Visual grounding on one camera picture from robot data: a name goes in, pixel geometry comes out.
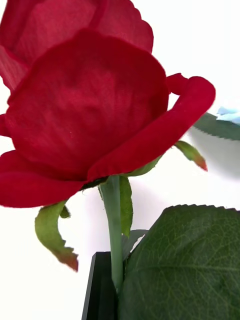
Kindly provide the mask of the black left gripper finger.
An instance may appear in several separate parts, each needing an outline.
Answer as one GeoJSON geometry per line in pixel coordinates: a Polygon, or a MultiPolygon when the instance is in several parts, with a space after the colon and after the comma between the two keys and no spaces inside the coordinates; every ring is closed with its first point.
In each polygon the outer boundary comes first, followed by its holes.
{"type": "Polygon", "coordinates": [[[92,256],[83,320],[116,320],[117,295],[112,281],[111,253],[96,252],[92,256]]]}

